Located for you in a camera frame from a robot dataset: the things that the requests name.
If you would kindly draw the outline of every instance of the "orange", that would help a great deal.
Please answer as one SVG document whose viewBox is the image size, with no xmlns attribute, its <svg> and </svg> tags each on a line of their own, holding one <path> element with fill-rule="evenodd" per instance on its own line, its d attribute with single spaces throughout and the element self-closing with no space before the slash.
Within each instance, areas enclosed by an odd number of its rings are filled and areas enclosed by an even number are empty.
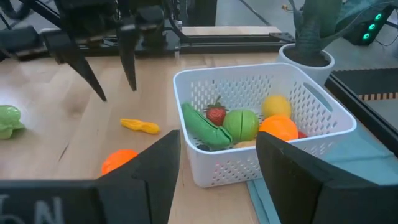
<svg viewBox="0 0 398 224">
<path fill-rule="evenodd" d="M 129 162 L 132 158 L 136 157 L 138 152 L 130 149 L 121 149 L 112 153 L 105 162 L 102 164 L 101 173 L 105 175 L 112 170 L 122 166 L 123 164 Z"/>
<path fill-rule="evenodd" d="M 261 123 L 259 131 L 267 132 L 284 141 L 299 138 L 296 124 L 285 115 L 273 115 L 265 119 Z"/>
</svg>

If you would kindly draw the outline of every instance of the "basket handle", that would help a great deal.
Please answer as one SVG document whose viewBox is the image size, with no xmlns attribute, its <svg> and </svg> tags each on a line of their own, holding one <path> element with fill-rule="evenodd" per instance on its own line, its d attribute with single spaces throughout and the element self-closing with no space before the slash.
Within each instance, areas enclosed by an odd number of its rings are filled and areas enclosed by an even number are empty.
<svg viewBox="0 0 398 224">
<path fill-rule="evenodd" d="M 313 96 L 315 96 L 321 104 L 325 106 L 325 108 L 329 112 L 333 112 L 333 108 L 330 106 L 328 100 L 323 96 L 325 93 L 320 93 L 317 89 L 315 89 L 313 86 L 308 84 L 307 82 L 303 83 L 303 86 L 310 92 L 312 93 Z"/>
</svg>

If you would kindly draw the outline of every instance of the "green apple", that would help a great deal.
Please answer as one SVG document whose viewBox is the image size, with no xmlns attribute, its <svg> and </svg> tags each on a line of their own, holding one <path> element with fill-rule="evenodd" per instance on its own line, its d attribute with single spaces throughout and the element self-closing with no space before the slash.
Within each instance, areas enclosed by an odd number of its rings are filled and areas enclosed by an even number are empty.
<svg viewBox="0 0 398 224">
<path fill-rule="evenodd" d="M 250 141 L 259 130 L 259 119 L 251 110 L 232 110 L 225 116 L 223 127 L 234 142 Z"/>
</svg>

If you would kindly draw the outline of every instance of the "green toy vegetable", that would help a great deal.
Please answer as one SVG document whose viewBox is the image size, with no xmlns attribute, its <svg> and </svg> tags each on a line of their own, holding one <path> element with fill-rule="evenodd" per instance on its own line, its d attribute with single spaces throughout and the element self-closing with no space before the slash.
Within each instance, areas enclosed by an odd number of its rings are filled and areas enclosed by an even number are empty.
<svg viewBox="0 0 398 224">
<path fill-rule="evenodd" d="M 0 139 L 9 139 L 13 130 L 25 127 L 20 118 L 21 112 L 15 106 L 0 106 Z"/>
<path fill-rule="evenodd" d="M 181 105 L 185 126 L 198 139 L 202 140 L 212 149 L 221 149 L 232 143 L 231 135 L 222 126 L 213 124 L 190 103 Z"/>
<path fill-rule="evenodd" d="M 232 110 L 225 116 L 223 126 L 234 142 L 251 141 L 259 130 L 259 119 L 251 110 Z"/>
</svg>

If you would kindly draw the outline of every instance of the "red object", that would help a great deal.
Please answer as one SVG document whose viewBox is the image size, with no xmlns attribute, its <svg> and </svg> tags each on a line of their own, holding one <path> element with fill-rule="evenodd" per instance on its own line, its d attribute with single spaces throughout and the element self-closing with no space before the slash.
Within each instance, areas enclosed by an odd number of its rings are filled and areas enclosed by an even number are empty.
<svg viewBox="0 0 398 224">
<path fill-rule="evenodd" d="M 225 106 L 218 101 L 220 98 L 220 96 L 217 97 L 216 102 L 213 105 L 208 105 L 206 110 L 206 118 L 217 126 L 223 125 L 226 116 Z"/>
<path fill-rule="evenodd" d="M 298 132 L 298 138 L 300 139 L 300 138 L 306 138 L 306 137 L 308 137 L 306 134 L 304 134 L 303 132 L 301 132 L 301 131 L 299 131 Z"/>
</svg>

